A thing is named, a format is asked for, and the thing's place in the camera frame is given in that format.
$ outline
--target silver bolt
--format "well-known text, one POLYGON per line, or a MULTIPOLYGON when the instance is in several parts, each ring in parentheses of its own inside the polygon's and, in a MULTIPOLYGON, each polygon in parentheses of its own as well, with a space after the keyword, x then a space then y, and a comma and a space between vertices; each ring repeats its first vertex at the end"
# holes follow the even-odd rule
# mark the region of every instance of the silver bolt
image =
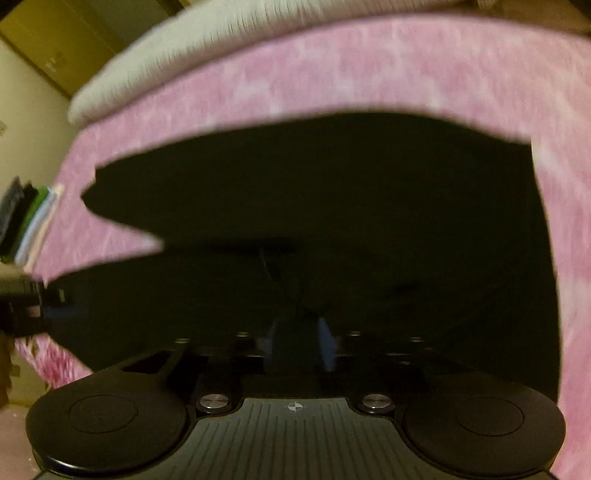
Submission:
POLYGON ((221 393, 212 393, 201 397, 199 403, 207 410, 219 410, 220 408, 227 407, 230 399, 221 393))
POLYGON ((363 406, 369 411, 379 411, 388 408, 392 404, 390 397, 380 393, 372 393, 363 398, 363 406))

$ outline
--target green cloth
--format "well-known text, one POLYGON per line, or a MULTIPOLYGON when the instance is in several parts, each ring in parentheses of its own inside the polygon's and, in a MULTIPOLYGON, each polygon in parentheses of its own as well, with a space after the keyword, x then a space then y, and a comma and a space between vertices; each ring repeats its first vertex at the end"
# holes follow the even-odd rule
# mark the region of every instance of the green cloth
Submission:
POLYGON ((25 215, 25 218, 23 219, 22 223, 18 227, 18 234, 17 234, 16 240, 11 245, 9 252, 6 255, 3 255, 1 257, 2 263, 13 263, 14 262, 14 257, 16 256, 16 254, 18 252, 18 247, 21 245, 22 238, 25 236, 25 233, 27 233, 27 228, 29 227, 31 221, 33 220, 33 217, 37 213, 37 210, 39 210, 41 205, 43 205, 43 202, 45 202, 48 195, 49 195, 49 187, 39 188, 37 196, 35 197, 35 200, 33 200, 33 203, 31 204, 31 206, 27 210, 27 214, 25 215))

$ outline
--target bed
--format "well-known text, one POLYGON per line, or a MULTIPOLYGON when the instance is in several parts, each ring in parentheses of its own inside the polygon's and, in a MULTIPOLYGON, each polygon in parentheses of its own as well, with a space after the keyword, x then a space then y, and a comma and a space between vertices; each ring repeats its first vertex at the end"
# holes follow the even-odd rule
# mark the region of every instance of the bed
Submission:
MULTIPOLYGON (((56 179, 66 191, 33 273, 48 281, 84 265, 158 251, 157 238, 90 214, 80 194, 96 166, 175 139, 355 108, 428 113, 531 140, 563 332, 559 406, 568 431, 553 472, 562 480, 591 478, 589 59, 585 38, 443 14, 361 18, 230 53, 80 133, 56 179)), ((54 388, 90 374, 49 337, 18 349, 54 388)))

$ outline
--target white pillow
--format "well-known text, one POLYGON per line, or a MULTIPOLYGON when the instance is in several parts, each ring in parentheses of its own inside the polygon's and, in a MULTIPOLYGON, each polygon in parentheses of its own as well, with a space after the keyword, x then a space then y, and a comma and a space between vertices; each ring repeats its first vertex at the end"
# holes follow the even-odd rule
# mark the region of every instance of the white pillow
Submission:
POLYGON ((432 9, 461 0, 205 0, 114 57, 72 99, 83 127, 189 69, 281 34, 348 18, 432 9))

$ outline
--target yellow cabinet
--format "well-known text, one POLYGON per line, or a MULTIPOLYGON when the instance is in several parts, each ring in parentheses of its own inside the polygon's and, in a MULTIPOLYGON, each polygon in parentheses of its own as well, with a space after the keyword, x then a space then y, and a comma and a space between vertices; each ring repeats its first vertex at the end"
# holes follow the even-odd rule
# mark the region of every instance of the yellow cabinet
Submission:
POLYGON ((0 34, 69 95, 123 48, 81 0, 24 0, 0 34))

